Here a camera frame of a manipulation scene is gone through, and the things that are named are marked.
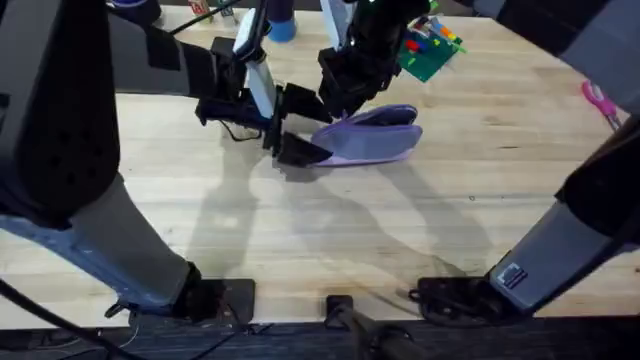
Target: wooden table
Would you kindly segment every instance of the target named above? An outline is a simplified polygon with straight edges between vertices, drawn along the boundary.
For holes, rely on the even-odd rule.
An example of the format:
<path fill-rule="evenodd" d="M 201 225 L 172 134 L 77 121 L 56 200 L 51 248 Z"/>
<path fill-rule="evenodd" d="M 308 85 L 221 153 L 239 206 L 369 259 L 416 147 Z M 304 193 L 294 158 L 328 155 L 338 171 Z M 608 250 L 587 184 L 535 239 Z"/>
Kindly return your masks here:
<path fill-rule="evenodd" d="M 293 42 L 264 47 L 275 79 L 316 89 L 328 39 L 319 13 L 296 16 Z M 166 17 L 173 28 L 191 15 L 168 8 Z M 281 172 L 259 142 L 233 143 L 216 123 L 203 128 L 193 99 L 120 95 L 127 188 L 205 276 L 256 280 L 255 321 L 320 320 L 328 294 L 353 295 L 376 319 L 415 319 L 404 296 L 419 277 L 484 274 L 611 132 L 583 99 L 583 77 L 560 61 L 491 20 L 443 22 L 469 54 L 426 84 L 403 72 L 365 106 L 418 107 L 424 135 L 409 161 Z M 216 35 L 233 33 L 218 20 L 179 37 L 208 47 Z M 125 314 L 103 318 L 110 289 L 4 232 L 0 276 L 82 326 L 127 324 Z M 638 312 L 640 253 L 614 259 L 539 315 Z M 48 326 L 5 300 L 0 314 L 2 329 Z"/>

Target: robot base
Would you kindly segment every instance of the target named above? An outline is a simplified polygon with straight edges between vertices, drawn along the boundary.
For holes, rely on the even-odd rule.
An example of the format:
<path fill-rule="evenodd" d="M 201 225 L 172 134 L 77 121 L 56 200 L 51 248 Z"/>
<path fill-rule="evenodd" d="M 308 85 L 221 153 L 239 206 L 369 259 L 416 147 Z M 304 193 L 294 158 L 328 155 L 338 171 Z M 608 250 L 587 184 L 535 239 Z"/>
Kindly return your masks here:
<path fill-rule="evenodd" d="M 224 289 L 220 301 L 220 310 L 215 317 L 209 317 L 197 323 L 190 319 L 178 319 L 153 314 L 143 314 L 131 312 L 129 314 L 129 325 L 132 327 L 144 328 L 175 328 L 180 326 L 188 327 L 235 327 L 248 324 L 253 319 L 253 308 L 255 304 L 256 283 L 251 279 L 205 279 L 201 280 L 204 291 L 201 293 L 202 299 L 211 299 L 211 293 Z M 201 306 L 208 307 L 210 304 L 203 303 Z"/>

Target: wire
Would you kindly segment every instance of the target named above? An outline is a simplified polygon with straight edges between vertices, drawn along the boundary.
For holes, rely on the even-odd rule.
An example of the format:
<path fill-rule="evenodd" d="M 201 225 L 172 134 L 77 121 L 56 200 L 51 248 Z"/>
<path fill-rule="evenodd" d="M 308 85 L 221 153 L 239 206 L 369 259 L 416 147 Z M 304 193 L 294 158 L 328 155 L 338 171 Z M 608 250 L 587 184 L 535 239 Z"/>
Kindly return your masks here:
<path fill-rule="evenodd" d="M 220 122 L 220 124 L 222 124 L 222 126 L 224 126 L 225 129 L 227 129 L 227 132 L 229 133 L 229 136 L 231 136 L 231 140 L 235 141 L 235 142 L 243 142 L 243 141 L 248 141 L 248 140 L 259 140 L 260 138 L 262 138 L 262 130 L 258 131 L 258 135 L 256 136 L 250 136 L 247 138 L 238 138 L 233 131 L 231 131 L 231 128 L 229 128 L 229 125 L 227 125 L 227 123 L 225 123 L 222 120 L 218 120 Z"/>
<path fill-rule="evenodd" d="M 47 321 L 61 329 L 67 330 L 77 335 L 81 339 L 99 345 L 109 353 L 118 355 L 128 360 L 144 360 L 144 358 L 122 350 L 121 348 L 115 346 L 114 344 L 101 338 L 100 336 L 97 336 L 91 331 L 85 330 L 78 325 L 73 324 L 52 313 L 51 311 L 43 308 L 33 300 L 20 293 L 15 288 L 13 288 L 11 285 L 7 284 L 3 279 L 0 279 L 0 294 L 6 297 L 9 301 L 30 312 L 31 314 L 41 318 L 42 320 Z"/>
<path fill-rule="evenodd" d="M 136 330 L 133 333 L 133 335 L 131 335 L 131 338 L 129 340 L 127 340 L 126 342 L 124 342 L 121 345 L 118 345 L 118 347 L 120 349 L 124 348 L 125 346 L 129 346 L 129 344 L 131 344 L 133 342 L 133 340 L 136 339 L 136 337 L 138 337 L 138 331 L 140 331 L 140 325 L 136 325 Z"/>
<path fill-rule="evenodd" d="M 184 23 L 184 24 L 178 26 L 177 28 L 169 31 L 169 34 L 175 35 L 175 34 L 181 32 L 181 31 L 183 31 L 184 29 L 186 29 L 186 28 L 188 28 L 188 27 L 190 27 L 190 26 L 192 26 L 194 24 L 197 24 L 202 20 L 208 19 L 208 18 L 212 17 L 213 15 L 219 13 L 220 11 L 239 3 L 240 1 L 241 0 L 231 0 L 228 3 L 225 3 L 224 5 L 216 8 L 215 10 L 211 10 L 206 14 L 202 14 L 202 15 L 200 15 L 200 16 L 198 16 L 198 17 L 196 17 L 196 18 L 194 18 L 194 19 L 192 19 L 190 21 L 187 21 L 186 23 Z"/>
<path fill-rule="evenodd" d="M 418 304 L 420 315 L 422 315 L 424 322 L 437 327 L 449 329 L 482 329 L 488 327 L 513 325 L 525 319 L 524 316 L 513 316 L 511 318 L 502 320 L 493 320 L 481 323 L 448 323 L 445 321 L 436 320 L 432 316 L 429 316 L 429 314 L 431 313 L 429 309 L 431 298 L 433 297 L 428 296 L 424 291 L 421 291 L 420 289 L 411 289 L 409 291 L 409 299 Z M 462 310 L 463 312 L 469 310 L 468 306 L 457 301 L 449 300 L 447 301 L 447 303 L 448 306 L 456 308 L 458 310 Z"/>
<path fill-rule="evenodd" d="M 232 334 L 227 335 L 224 339 L 218 341 L 217 343 L 213 344 L 213 346 L 211 346 L 210 348 L 204 350 L 203 352 L 201 352 L 200 354 L 190 358 L 189 360 L 199 360 L 204 358 L 205 356 L 209 355 L 210 352 L 216 350 L 217 348 L 219 348 L 220 346 L 224 345 L 224 343 L 226 343 L 227 341 L 233 339 L 236 335 L 242 333 L 241 330 L 236 330 L 234 331 Z"/>

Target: colorful toy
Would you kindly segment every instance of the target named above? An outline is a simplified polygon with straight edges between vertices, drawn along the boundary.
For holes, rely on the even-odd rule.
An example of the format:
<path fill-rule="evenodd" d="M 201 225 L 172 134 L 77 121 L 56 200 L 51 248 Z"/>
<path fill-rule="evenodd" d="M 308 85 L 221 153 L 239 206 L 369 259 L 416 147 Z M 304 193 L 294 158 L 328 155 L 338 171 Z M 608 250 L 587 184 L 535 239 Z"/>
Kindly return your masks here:
<path fill-rule="evenodd" d="M 398 53 L 398 63 L 420 81 L 426 82 L 455 53 L 467 52 L 460 44 L 462 39 L 442 25 L 437 17 L 423 16 L 409 27 Z"/>

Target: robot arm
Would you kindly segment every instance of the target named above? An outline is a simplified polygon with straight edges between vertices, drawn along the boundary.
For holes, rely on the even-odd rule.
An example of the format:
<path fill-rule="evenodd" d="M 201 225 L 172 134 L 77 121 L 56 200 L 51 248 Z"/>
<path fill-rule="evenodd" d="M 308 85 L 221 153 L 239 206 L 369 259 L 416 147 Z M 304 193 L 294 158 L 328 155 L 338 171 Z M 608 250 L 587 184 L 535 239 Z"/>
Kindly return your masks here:
<path fill-rule="evenodd" d="M 129 308 L 195 321 L 214 317 L 224 284 L 201 280 L 169 249 L 118 174 L 114 92 L 228 100 L 242 88 L 237 79 L 246 69 L 124 20 L 102 1 L 3 5 L 0 227 L 114 289 L 118 305 L 108 315 Z M 236 287 L 249 289 L 246 302 L 253 301 L 253 286 L 245 280 Z M 252 306 L 240 308 L 249 320 Z"/>
<path fill-rule="evenodd" d="M 475 0 L 474 7 L 559 57 L 640 113 L 633 0 Z M 411 293 L 439 324 L 530 316 L 611 257 L 640 245 L 640 126 L 632 116 L 566 180 L 556 203 L 483 278 L 423 278 Z"/>

